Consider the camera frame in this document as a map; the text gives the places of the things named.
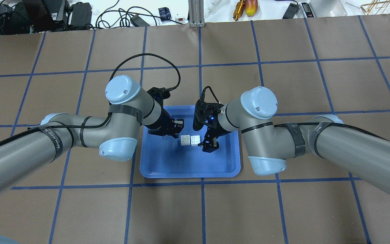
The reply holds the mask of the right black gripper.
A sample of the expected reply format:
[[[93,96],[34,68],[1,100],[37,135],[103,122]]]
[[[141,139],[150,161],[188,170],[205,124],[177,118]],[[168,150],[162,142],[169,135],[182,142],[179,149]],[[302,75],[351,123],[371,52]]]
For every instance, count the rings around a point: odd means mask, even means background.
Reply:
[[[200,131],[207,126],[207,132],[204,139],[198,144],[203,152],[212,153],[219,148],[218,137],[229,134],[219,123],[219,114],[221,113],[220,103],[207,103],[198,99],[195,104],[193,130]]]

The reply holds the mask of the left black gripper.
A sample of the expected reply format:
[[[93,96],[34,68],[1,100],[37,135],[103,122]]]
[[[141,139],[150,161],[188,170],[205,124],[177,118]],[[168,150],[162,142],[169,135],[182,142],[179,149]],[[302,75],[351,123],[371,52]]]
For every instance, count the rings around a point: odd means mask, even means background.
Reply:
[[[179,138],[184,127],[184,119],[173,119],[170,114],[164,109],[164,99],[168,99],[171,94],[167,88],[152,87],[147,93],[160,105],[161,114],[156,122],[146,127],[148,133],[155,136],[171,136],[175,139]]]

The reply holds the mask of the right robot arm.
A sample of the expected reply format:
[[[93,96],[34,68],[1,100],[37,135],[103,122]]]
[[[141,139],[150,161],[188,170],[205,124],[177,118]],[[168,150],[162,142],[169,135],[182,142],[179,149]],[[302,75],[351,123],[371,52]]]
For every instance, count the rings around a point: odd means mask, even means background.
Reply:
[[[275,125],[275,94],[263,86],[245,91],[227,104],[196,102],[193,129],[207,126],[203,152],[219,148],[218,138],[240,131],[253,171],[268,176],[286,170],[286,161],[313,153],[390,194],[390,141],[344,124],[336,115]]]

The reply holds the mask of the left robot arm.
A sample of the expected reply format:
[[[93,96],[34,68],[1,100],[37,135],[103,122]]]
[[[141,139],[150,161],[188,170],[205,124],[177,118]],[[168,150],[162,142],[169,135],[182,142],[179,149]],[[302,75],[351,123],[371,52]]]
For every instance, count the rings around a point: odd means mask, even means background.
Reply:
[[[145,91],[130,76],[115,76],[105,88],[110,102],[106,118],[49,114],[39,126],[1,141],[0,194],[74,147],[97,148],[105,159],[128,162],[141,126],[154,135],[178,138],[184,120],[170,116],[155,90]]]

